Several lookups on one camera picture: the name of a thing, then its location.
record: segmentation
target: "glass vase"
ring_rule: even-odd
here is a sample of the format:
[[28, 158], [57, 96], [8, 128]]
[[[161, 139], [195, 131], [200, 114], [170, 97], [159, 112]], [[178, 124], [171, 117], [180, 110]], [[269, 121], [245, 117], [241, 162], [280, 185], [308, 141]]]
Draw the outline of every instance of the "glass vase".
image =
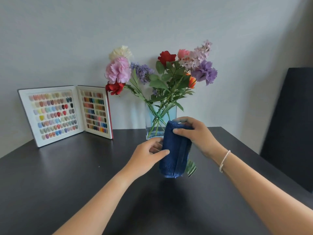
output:
[[163, 137], [166, 124], [177, 117], [177, 106], [172, 103], [145, 104], [146, 139]]

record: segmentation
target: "navy blue cloth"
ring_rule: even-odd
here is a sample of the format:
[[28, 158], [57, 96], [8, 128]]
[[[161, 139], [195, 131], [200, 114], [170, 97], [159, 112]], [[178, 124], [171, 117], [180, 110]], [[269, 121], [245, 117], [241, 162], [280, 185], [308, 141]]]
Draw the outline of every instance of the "navy blue cloth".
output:
[[186, 169], [188, 154], [191, 148], [191, 140], [173, 133], [175, 128], [193, 129], [190, 126], [167, 122], [162, 150], [168, 149], [170, 153], [160, 160], [160, 172], [169, 178], [181, 176]]

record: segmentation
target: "white carnation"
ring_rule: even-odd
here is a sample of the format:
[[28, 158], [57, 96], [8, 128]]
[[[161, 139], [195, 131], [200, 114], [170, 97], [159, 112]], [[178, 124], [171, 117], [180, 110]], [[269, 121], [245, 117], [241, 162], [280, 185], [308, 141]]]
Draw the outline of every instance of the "white carnation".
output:
[[114, 60], [120, 56], [129, 59], [130, 57], [132, 57], [132, 53], [127, 46], [122, 45], [122, 47], [118, 47], [118, 48], [114, 49], [109, 54], [109, 59], [112, 61], [112, 60]]

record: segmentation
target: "person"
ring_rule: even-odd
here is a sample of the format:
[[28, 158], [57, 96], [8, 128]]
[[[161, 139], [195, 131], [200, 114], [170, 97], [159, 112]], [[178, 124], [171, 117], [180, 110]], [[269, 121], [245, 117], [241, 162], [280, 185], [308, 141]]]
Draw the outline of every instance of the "person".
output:
[[[214, 138], [204, 123], [190, 117], [175, 121], [194, 128], [174, 129], [175, 134], [189, 138], [206, 157], [221, 165], [228, 150]], [[161, 141], [162, 138], [152, 138], [138, 145], [127, 165], [54, 235], [102, 234], [131, 183], [169, 154], [168, 150], [161, 150]], [[236, 155], [227, 155], [222, 170], [272, 234], [313, 234], [313, 210], [282, 191]]]

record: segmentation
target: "bracelet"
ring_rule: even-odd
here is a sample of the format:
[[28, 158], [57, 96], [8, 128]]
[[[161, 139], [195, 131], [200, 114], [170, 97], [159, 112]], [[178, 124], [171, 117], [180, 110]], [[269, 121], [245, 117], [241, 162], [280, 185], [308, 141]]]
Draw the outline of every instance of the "bracelet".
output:
[[230, 153], [230, 150], [226, 153], [221, 165], [219, 166], [219, 172], [221, 172], [221, 173], [223, 173], [223, 171], [222, 171], [222, 167], [224, 166], [223, 162], [225, 161], [225, 159], [227, 158], [229, 153]]

